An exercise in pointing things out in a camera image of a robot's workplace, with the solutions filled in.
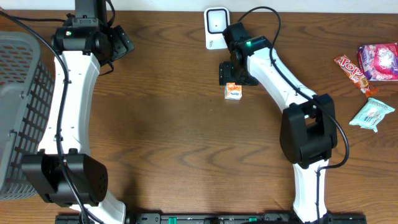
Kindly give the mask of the small orange box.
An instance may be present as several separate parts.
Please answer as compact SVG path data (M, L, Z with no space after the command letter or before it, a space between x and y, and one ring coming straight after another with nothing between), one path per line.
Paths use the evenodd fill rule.
M243 95L243 88L241 85L235 83L226 83L224 88L224 98L226 100L240 100Z

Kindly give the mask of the orange chocolate bar wrapper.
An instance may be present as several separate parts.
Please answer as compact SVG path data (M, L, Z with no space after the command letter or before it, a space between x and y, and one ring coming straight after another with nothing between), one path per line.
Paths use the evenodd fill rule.
M369 82L364 73L346 55L338 56L335 63L345 72L351 82L356 85L367 97L373 96L379 90Z

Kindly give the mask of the teal wet wipes packet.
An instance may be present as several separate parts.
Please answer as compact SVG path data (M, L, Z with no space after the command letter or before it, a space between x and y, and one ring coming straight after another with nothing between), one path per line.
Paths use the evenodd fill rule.
M394 111L395 109L393 107L382 101L375 98L368 98L368 102L349 122L349 125L360 126L363 129L371 129L377 133L377 125L384 119L385 115Z

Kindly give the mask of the red purple pad packet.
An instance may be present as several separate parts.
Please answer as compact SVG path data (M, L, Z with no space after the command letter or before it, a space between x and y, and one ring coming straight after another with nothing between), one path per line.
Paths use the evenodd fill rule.
M397 81L397 43L360 46L359 68L370 81Z

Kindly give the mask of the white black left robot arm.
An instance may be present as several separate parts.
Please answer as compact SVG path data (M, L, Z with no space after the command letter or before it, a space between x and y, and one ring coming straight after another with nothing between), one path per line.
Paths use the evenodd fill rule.
M44 135L22 171L42 200L79 211L78 223L134 223L125 203L108 189L105 165L91 157L88 137L93 90L103 65L134 50L114 19L110 1L77 1L75 15L50 43L55 86Z

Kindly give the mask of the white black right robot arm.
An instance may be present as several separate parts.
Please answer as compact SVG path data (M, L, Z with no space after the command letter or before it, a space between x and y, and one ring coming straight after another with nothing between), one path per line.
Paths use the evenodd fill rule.
M219 83L262 85L282 113L280 147L294 168L293 210L299 222L313 223L326 215L324 173L336 147L335 107L327 94L317 95L283 64L264 37L251 37L242 22L222 33L231 54L219 65Z

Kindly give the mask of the grey plastic mesh basket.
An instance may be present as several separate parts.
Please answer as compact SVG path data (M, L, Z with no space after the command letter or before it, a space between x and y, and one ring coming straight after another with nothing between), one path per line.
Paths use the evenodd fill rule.
M21 169L36 154L49 119L54 77L40 45L23 32L1 32L1 200L36 195Z

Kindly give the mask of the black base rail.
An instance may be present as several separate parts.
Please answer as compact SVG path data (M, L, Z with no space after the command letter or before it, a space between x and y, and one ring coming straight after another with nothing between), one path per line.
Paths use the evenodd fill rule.
M263 215L161 215L141 213L129 218L135 224L240 224L240 223L300 223L293 213L266 213ZM364 215L326 214L320 219L324 224L367 224Z

